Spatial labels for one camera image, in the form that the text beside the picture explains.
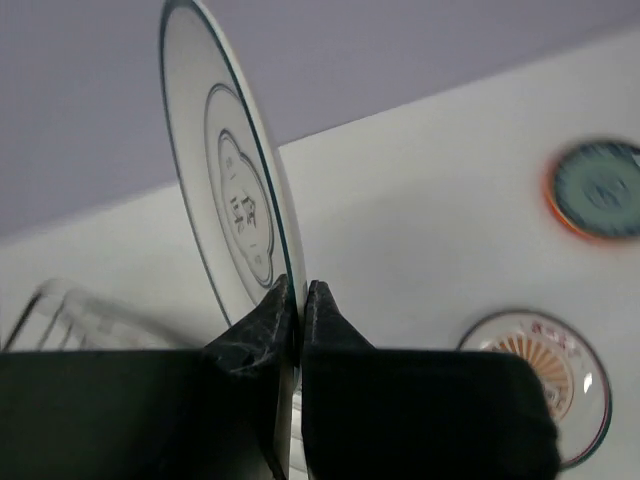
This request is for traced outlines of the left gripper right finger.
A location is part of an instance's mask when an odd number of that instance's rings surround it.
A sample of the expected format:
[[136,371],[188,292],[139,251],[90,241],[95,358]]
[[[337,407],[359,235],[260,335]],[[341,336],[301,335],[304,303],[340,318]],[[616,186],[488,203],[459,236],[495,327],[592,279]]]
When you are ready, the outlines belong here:
[[554,479],[542,386],[506,353],[373,346],[323,281],[301,356],[302,436],[315,479]]

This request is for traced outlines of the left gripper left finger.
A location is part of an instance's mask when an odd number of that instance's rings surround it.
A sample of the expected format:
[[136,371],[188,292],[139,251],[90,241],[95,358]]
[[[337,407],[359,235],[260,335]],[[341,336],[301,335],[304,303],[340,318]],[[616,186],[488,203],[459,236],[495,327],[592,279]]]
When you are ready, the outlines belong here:
[[287,478],[289,294],[194,348],[1,351],[2,477]]

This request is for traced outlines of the white enamel plate green rim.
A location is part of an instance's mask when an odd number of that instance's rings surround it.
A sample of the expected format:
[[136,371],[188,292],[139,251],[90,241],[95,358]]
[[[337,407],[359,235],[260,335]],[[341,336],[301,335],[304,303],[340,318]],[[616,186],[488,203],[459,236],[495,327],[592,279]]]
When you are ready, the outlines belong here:
[[159,52],[181,193],[222,318],[234,326],[280,277],[301,310],[306,272],[288,179],[221,26],[198,1],[168,1]]

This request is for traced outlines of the white plate orange sunburst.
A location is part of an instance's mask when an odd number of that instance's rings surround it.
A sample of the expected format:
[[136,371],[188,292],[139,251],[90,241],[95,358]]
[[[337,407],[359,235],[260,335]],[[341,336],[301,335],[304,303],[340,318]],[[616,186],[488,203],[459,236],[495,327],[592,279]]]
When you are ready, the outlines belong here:
[[457,348],[513,354],[532,367],[559,432],[563,470],[583,464],[602,445],[612,420],[611,382],[573,326],[540,310],[508,308],[475,322]]

